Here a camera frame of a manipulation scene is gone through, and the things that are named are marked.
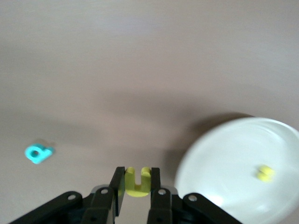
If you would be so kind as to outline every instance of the white bowl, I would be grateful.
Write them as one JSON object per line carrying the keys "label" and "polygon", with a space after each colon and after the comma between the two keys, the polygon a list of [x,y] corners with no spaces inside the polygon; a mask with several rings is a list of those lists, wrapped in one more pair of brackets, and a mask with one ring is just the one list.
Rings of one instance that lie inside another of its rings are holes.
{"label": "white bowl", "polygon": [[[257,178],[266,165],[270,182]],[[299,203],[299,132],[267,118],[242,118],[201,136],[176,175],[180,197],[196,192],[244,224],[275,224]]]}

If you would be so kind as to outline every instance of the screw hole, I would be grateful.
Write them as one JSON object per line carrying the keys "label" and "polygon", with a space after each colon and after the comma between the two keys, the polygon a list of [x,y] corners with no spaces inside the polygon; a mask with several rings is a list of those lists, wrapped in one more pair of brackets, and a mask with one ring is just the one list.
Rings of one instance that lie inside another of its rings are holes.
{"label": "screw hole", "polygon": [[74,200],[75,198],[76,198],[75,195],[70,195],[70,196],[67,197],[68,200]]}
{"label": "screw hole", "polygon": [[157,222],[161,223],[161,222],[163,222],[163,219],[161,217],[158,217]]}
{"label": "screw hole", "polygon": [[38,157],[38,155],[39,155],[39,152],[36,150],[31,152],[32,157]]}
{"label": "screw hole", "polygon": [[166,194],[166,190],[164,190],[164,189],[160,189],[160,190],[158,191],[158,194],[159,194],[159,195],[165,195],[165,194]]}
{"label": "screw hole", "polygon": [[190,196],[188,197],[188,199],[189,199],[190,201],[192,201],[192,202],[197,201],[197,197],[196,197],[195,195],[190,195]]}
{"label": "screw hole", "polygon": [[107,194],[108,193],[108,190],[107,189],[103,189],[103,190],[101,190],[101,194]]}

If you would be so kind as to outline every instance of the yellow toy piece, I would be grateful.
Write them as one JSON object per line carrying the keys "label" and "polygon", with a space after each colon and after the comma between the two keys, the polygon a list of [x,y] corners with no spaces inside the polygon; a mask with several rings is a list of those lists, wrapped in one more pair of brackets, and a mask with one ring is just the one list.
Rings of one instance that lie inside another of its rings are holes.
{"label": "yellow toy piece", "polygon": [[271,169],[270,167],[266,166],[266,165],[263,165],[259,168],[259,170],[266,174],[266,175],[269,175],[269,176],[273,176],[275,171],[273,169]]}
{"label": "yellow toy piece", "polygon": [[256,177],[263,182],[271,182],[272,178],[262,172],[257,173]]}
{"label": "yellow toy piece", "polygon": [[150,193],[150,168],[141,169],[141,184],[135,183],[135,169],[129,167],[125,173],[126,193],[132,197],[144,197]]}
{"label": "yellow toy piece", "polygon": [[271,182],[272,181],[272,177],[274,176],[275,174],[275,171],[266,166],[266,165],[262,165],[259,169],[258,169],[258,173],[256,175],[256,177],[263,181],[263,182]]}

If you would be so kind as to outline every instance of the yellow block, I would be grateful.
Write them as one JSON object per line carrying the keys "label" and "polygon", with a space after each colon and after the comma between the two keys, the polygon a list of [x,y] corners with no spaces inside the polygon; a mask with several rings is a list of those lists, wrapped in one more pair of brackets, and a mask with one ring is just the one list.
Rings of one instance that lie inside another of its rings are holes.
{"label": "yellow block", "polygon": [[141,169],[141,184],[135,183],[135,169],[129,167],[125,173],[126,193],[132,197],[144,197],[150,193],[150,168]]}
{"label": "yellow block", "polygon": [[256,174],[256,177],[263,182],[271,182],[274,174],[275,171],[272,168],[266,165],[262,165],[258,169],[258,173]]}

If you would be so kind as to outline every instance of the beige table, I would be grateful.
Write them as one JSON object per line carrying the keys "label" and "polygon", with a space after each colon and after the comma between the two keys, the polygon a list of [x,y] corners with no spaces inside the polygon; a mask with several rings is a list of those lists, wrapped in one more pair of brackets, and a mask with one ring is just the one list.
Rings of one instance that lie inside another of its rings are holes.
{"label": "beige table", "polygon": [[[173,185],[211,115],[299,129],[298,12],[295,0],[1,1],[0,223],[86,196],[117,166],[160,167]],[[24,156],[36,140],[56,149],[39,165]],[[126,196],[116,223],[146,223],[149,207]]]}

